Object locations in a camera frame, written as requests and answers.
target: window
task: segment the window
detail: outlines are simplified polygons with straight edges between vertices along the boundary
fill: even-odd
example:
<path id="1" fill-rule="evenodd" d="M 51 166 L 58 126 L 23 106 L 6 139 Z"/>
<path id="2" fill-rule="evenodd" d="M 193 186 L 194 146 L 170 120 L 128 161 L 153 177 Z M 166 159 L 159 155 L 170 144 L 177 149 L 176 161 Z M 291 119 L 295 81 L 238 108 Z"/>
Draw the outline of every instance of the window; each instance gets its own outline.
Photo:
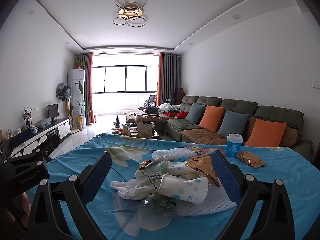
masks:
<path id="1" fill-rule="evenodd" d="M 96 55 L 92 61 L 92 93 L 156 92 L 157 55 Z"/>

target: orange pillow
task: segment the orange pillow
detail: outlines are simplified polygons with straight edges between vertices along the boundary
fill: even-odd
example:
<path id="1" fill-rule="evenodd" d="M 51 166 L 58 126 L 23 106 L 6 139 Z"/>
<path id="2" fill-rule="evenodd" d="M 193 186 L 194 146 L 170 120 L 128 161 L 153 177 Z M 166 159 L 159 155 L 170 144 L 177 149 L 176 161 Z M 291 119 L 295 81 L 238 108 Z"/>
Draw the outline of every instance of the orange pillow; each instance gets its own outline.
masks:
<path id="1" fill-rule="evenodd" d="M 286 122 L 267 122 L 257 119 L 244 146 L 279 147 Z"/>
<path id="2" fill-rule="evenodd" d="M 207 106 L 199 126 L 211 132 L 217 132 L 223 111 L 224 107 Z"/>

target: silver screw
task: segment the silver screw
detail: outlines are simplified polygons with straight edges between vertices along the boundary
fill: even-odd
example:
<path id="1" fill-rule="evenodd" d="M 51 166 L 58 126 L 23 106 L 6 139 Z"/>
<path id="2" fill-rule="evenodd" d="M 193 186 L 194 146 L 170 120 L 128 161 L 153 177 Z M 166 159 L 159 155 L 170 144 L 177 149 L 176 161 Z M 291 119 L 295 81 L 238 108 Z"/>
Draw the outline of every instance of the silver screw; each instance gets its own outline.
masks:
<path id="1" fill-rule="evenodd" d="M 280 179 L 276 179 L 276 184 L 278 184 L 278 185 L 282 185 L 283 184 L 283 182 L 282 182 L 282 180 L 280 180 Z"/>
<path id="2" fill-rule="evenodd" d="M 46 179 L 43 179 L 43 180 L 40 181 L 40 185 L 41 185 L 41 186 L 45 185 L 46 183 L 47 183 L 47 180 L 46 180 Z"/>
<path id="3" fill-rule="evenodd" d="M 245 176 L 245 179 L 248 180 L 248 181 L 253 181 L 254 180 L 254 177 L 251 175 L 251 174 L 247 174 Z"/>
<path id="4" fill-rule="evenodd" d="M 71 175 L 70 177 L 69 177 L 69 180 L 70 181 L 76 181 L 78 179 L 78 176 L 77 175 Z"/>

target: potted plant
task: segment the potted plant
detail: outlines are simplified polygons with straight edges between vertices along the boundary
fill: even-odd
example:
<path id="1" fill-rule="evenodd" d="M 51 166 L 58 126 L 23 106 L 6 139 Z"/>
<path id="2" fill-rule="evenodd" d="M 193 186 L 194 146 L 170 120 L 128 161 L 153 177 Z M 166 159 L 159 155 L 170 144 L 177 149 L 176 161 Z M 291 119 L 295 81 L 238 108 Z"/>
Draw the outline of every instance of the potted plant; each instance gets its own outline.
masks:
<path id="1" fill-rule="evenodd" d="M 84 66 L 84 62 L 83 61 L 76 61 L 75 62 L 75 67 L 80 69 Z"/>
<path id="2" fill-rule="evenodd" d="M 76 83 L 76 84 L 79 85 L 79 90 L 80 90 L 80 94 L 81 94 L 80 95 L 80 102 L 77 100 L 77 102 L 79 104 L 79 111 L 74 106 L 72 106 L 70 108 L 70 112 L 72 112 L 73 109 L 75 109 L 77 111 L 78 116 L 76 117 L 76 120 L 79 123 L 79 130 L 81 131 L 82 130 L 82 118 L 83 118 L 83 114 L 84 114 L 84 110 L 85 110 L 84 103 L 85 103 L 86 100 L 89 102 L 89 108 L 87 109 L 87 111 L 89 112 L 89 114 L 91 114 L 90 108 L 91 108 L 91 100 L 92 99 L 88 99 L 88 98 L 83 99 L 83 87 L 82 87 L 82 84 L 81 84 L 80 81 L 79 81 L 79 83 Z"/>
<path id="3" fill-rule="evenodd" d="M 30 126 L 29 120 L 31 120 L 31 110 L 32 110 L 32 108 L 30 108 L 30 110 L 28 110 L 28 108 L 23 110 L 22 117 L 26 121 L 27 126 Z"/>

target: blue pillow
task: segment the blue pillow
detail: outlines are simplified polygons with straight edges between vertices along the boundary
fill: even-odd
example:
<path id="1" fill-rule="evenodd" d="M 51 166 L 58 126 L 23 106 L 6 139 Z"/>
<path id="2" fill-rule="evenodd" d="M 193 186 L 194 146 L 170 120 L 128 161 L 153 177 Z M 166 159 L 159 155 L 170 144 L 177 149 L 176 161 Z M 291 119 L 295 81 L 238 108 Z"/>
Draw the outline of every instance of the blue pillow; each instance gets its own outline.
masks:
<path id="1" fill-rule="evenodd" d="M 239 114 L 226 110 L 226 114 L 217 134 L 224 138 L 227 138 L 230 133 L 242 135 L 248 116 L 248 114 Z"/>
<path id="2" fill-rule="evenodd" d="M 189 122 L 192 122 L 193 124 L 196 124 L 200 119 L 203 109 L 204 109 L 204 105 L 199 105 L 193 102 L 189 110 L 189 113 L 186 117 L 186 120 L 188 120 Z"/>

